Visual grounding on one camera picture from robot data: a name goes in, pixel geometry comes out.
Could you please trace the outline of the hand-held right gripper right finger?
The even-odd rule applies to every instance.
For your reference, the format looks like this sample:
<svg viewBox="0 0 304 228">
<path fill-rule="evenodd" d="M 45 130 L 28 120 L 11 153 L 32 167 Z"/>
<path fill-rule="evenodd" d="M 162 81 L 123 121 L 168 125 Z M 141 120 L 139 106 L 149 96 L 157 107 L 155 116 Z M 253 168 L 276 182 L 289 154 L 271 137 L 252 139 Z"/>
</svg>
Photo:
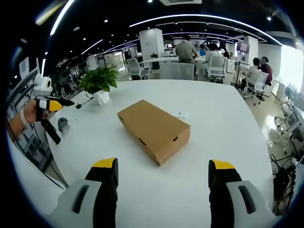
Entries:
<svg viewBox="0 0 304 228">
<path fill-rule="evenodd" d="M 225 161 L 209 161 L 209 203 L 212 228 L 272 228 L 277 222 L 261 194 Z"/>
</svg>

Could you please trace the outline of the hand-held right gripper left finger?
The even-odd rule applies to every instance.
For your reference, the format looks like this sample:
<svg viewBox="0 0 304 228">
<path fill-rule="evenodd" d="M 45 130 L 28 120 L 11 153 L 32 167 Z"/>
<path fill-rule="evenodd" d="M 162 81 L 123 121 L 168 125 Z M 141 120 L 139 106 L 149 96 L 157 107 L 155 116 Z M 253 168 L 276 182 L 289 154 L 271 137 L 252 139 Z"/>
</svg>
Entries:
<svg viewBox="0 0 304 228">
<path fill-rule="evenodd" d="M 48 222 L 54 228 L 115 228 L 117 187 L 118 159 L 96 162 L 58 197 Z"/>
</svg>

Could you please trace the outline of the person's left hand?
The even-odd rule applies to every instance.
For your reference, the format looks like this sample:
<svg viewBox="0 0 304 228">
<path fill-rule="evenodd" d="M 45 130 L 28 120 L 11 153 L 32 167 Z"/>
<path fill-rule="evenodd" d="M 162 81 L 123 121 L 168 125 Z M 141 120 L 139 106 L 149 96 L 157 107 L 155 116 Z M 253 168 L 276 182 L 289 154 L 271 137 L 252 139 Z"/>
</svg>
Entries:
<svg viewBox="0 0 304 228">
<path fill-rule="evenodd" d="M 23 113 L 27 123 L 34 123 L 37 120 L 36 117 L 36 100 L 31 99 L 23 108 Z"/>
</svg>

